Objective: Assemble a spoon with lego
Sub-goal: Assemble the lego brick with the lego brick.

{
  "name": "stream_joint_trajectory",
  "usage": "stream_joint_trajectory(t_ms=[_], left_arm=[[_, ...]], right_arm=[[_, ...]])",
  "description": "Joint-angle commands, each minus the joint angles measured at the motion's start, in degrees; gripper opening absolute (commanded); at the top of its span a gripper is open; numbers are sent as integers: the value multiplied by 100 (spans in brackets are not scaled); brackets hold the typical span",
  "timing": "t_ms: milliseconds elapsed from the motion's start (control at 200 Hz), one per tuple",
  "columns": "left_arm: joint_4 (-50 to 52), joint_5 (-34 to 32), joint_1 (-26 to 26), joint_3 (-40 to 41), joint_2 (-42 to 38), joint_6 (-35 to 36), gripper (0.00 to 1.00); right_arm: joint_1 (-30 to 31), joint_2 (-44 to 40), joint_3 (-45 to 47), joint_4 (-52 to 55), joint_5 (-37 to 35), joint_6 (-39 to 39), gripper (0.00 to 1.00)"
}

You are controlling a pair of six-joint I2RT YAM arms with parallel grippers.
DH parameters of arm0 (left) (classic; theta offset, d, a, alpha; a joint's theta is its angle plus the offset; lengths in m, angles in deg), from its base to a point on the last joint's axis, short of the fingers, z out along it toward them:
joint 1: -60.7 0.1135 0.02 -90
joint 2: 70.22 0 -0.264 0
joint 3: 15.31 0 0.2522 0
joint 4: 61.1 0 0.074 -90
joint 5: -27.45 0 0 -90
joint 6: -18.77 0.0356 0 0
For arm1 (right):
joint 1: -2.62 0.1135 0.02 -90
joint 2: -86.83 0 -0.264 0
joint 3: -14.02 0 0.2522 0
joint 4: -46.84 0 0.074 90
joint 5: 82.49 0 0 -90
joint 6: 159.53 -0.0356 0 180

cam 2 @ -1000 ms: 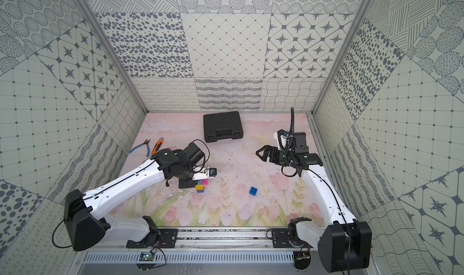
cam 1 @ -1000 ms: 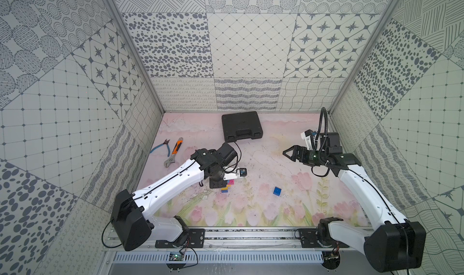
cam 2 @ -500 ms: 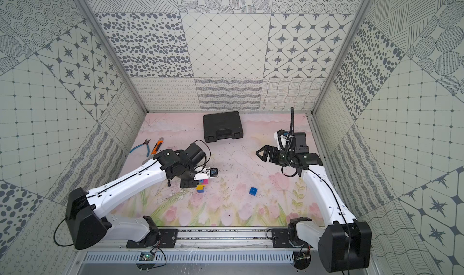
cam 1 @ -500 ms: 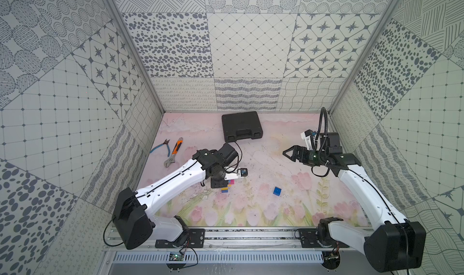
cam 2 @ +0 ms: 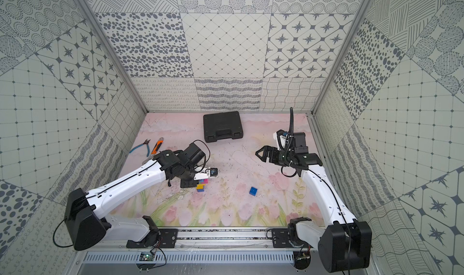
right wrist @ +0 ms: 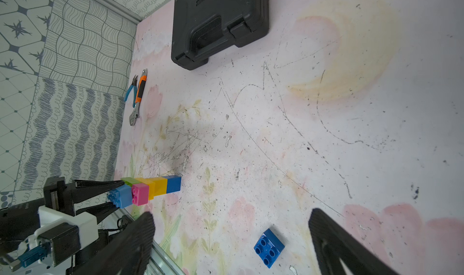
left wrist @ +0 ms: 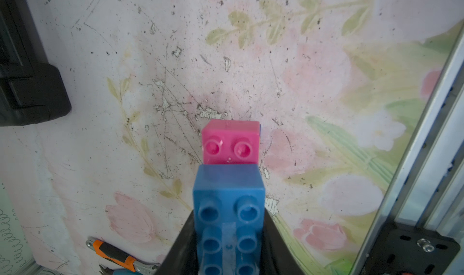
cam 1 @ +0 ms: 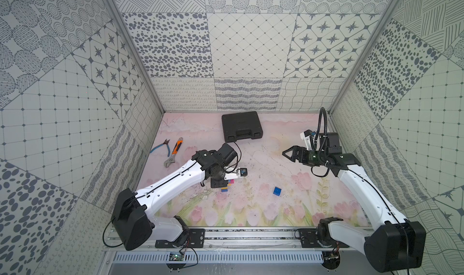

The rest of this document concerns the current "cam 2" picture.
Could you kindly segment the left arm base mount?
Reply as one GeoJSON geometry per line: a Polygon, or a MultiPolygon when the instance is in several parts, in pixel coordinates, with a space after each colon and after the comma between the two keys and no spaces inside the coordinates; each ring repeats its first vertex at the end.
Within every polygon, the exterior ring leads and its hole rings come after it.
{"type": "Polygon", "coordinates": [[[126,248],[175,248],[178,236],[178,229],[159,229],[158,231],[150,231],[145,238],[140,242],[128,240],[126,248]]]}

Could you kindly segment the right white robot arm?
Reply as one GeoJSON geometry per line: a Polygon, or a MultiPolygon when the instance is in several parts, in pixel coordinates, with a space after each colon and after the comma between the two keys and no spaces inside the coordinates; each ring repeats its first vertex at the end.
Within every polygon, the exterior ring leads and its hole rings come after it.
{"type": "Polygon", "coordinates": [[[279,130],[274,134],[277,146],[264,146],[256,151],[263,162],[281,168],[294,169],[315,196],[324,226],[307,217],[291,219],[288,241],[302,249],[300,259],[309,260],[304,248],[316,250],[329,273],[350,272],[370,265],[372,230],[367,222],[357,220],[337,194],[327,177],[323,163],[316,153],[309,153],[306,136],[302,132],[279,130]]]}

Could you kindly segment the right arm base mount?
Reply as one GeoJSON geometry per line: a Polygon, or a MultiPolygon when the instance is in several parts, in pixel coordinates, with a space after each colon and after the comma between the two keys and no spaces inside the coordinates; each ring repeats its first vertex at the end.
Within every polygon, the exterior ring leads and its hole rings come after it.
{"type": "Polygon", "coordinates": [[[268,239],[272,240],[273,248],[297,248],[298,245],[290,240],[288,229],[273,228],[267,231],[268,239]]]}

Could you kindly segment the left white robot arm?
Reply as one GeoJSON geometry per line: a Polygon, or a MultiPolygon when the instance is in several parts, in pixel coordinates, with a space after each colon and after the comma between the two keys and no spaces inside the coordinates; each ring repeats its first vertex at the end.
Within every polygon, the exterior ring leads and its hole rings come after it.
{"type": "Polygon", "coordinates": [[[160,246],[161,232],[149,215],[140,218],[112,216],[111,212],[133,196],[160,183],[180,179],[182,188],[195,188],[200,180],[216,177],[207,168],[209,155],[191,143],[185,150],[164,150],[151,155],[134,171],[89,191],[78,188],[68,196],[64,224],[72,247],[84,251],[102,241],[126,241],[127,248],[160,246]]]}

